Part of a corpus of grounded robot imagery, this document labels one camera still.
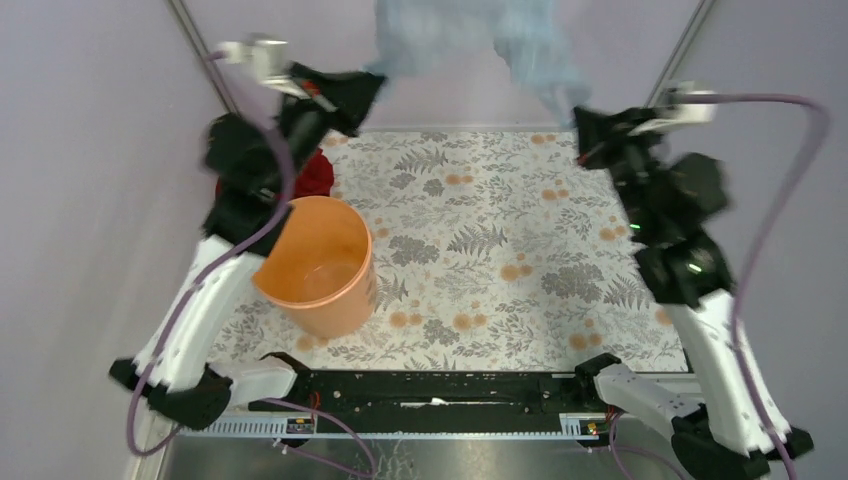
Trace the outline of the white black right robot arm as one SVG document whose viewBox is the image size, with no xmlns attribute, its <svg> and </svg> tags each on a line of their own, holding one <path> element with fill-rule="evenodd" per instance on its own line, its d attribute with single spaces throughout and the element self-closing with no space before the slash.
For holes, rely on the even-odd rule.
<svg viewBox="0 0 848 480">
<path fill-rule="evenodd" d="M 687 400 L 604 354 L 579 365 L 575 402 L 641 420 L 671 443 L 695 479 L 762 479 L 770 463 L 812 451 L 771 398 L 740 322 L 733 275 L 704 223 L 729 205 L 718 160 L 686 153 L 667 165 L 653 153 L 675 127 L 711 121 L 705 104 L 631 108 L 607 114 L 577 107 L 578 162 L 608 172 L 626 213 L 635 262 L 671 319 L 701 387 Z"/>
</svg>

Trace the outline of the light blue trash bag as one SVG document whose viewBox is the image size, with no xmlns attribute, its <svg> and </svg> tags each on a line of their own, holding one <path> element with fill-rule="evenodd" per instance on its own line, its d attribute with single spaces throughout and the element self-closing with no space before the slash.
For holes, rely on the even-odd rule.
<svg viewBox="0 0 848 480">
<path fill-rule="evenodd" d="M 563 127 L 591 96 L 554 1 L 377 1 L 376 58 L 364 70 L 418 77 L 449 62 L 493 50 L 513 84 L 531 92 Z"/>
</svg>

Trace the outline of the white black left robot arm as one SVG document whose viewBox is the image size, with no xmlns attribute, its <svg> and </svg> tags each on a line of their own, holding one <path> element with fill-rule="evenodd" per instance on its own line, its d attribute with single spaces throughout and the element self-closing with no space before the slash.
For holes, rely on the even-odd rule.
<svg viewBox="0 0 848 480">
<path fill-rule="evenodd" d="M 247 287 L 317 337 L 347 335 L 375 309 L 373 237 L 364 218 L 330 196 L 296 197 L 294 186 L 327 134 L 358 134 L 385 77 L 292 63 L 268 83 L 282 93 L 270 128 L 235 113 L 209 125 L 205 162 L 220 188 L 192 265 L 147 345 L 109 370 L 135 401 L 191 430 L 236 406 L 274 399 L 296 411 L 309 401 L 308 381 L 283 353 L 208 361 Z"/>
</svg>

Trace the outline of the orange plastic trash bin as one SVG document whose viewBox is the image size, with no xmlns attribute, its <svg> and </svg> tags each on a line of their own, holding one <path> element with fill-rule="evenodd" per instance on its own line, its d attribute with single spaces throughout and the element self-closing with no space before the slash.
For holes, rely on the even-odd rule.
<svg viewBox="0 0 848 480">
<path fill-rule="evenodd" d="M 354 332 L 374 314 L 378 292 L 373 238 L 364 217 L 332 197 L 293 200 L 253 283 L 313 336 L 333 339 Z"/>
</svg>

